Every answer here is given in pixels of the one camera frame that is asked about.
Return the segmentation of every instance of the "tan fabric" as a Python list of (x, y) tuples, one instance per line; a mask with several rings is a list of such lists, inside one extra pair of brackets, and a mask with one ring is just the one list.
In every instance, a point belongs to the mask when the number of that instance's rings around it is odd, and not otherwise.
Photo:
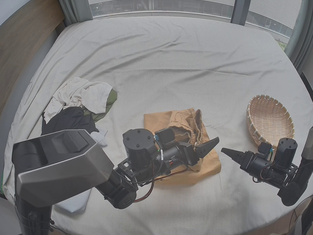
[[(144, 115), (144, 128), (151, 131), (161, 130), (166, 127), (174, 127), (175, 139), (181, 141), (190, 139), (193, 145), (205, 143), (209, 141), (209, 136), (202, 122), (202, 114), (200, 110), (195, 112), (194, 108), (182, 111), (168, 111), (149, 113)], [(173, 172), (184, 170), (184, 166), (179, 166)], [(190, 170), (182, 174), (173, 175), (171, 177), (159, 180), (159, 184), (176, 184), (176, 185), (193, 185), (203, 178), (217, 174), (221, 171), (221, 162), (218, 155), (213, 149), (200, 159), (198, 164), (190, 167)]]

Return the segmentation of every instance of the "mattress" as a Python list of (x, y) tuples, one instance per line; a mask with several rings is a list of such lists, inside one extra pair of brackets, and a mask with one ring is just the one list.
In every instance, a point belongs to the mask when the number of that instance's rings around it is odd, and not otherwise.
[[(52, 219), (70, 234), (241, 234), (288, 213), (278, 189), (256, 184), (222, 147), (257, 151), (246, 126), (249, 100), (275, 97), (295, 125), (298, 165), (313, 103), (288, 57), (269, 33), (231, 23), (184, 17), (130, 17), (76, 23), (60, 34), (32, 78), (15, 115), (5, 151), (4, 192), (14, 196), (15, 142), (39, 136), (41, 113), (66, 80), (107, 82), (117, 101), (97, 124), (109, 130), (104, 151), (117, 165), (126, 158), (122, 134), (143, 127), (151, 112), (201, 109), (222, 164), (220, 173), (193, 186), (155, 186), (142, 202), (118, 210), (92, 189), (83, 214), (56, 207)], [(313, 193), (310, 180), (299, 201)], [(143, 196), (149, 186), (140, 188)]]

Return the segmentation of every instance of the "woven bamboo basket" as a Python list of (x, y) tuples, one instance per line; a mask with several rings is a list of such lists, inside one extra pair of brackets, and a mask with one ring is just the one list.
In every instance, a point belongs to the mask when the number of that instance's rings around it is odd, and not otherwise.
[(270, 143), (276, 151), (281, 138), (294, 138), (295, 126), (284, 105), (268, 95), (254, 96), (247, 108), (250, 135), (259, 146)]

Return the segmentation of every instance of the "wooden headboard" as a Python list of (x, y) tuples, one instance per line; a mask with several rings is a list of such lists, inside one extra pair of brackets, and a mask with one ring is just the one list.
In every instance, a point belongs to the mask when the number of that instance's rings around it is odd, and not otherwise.
[(63, 19), (58, 0), (31, 0), (0, 25), (0, 114), (19, 74)]

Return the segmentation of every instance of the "black garment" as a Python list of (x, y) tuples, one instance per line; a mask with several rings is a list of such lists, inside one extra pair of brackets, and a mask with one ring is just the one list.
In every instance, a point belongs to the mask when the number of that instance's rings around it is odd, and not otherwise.
[(84, 116), (84, 110), (80, 107), (68, 107), (56, 114), (48, 123), (42, 113), (41, 135), (50, 134), (63, 130), (85, 129), (89, 133), (99, 132), (96, 128), (92, 115)]

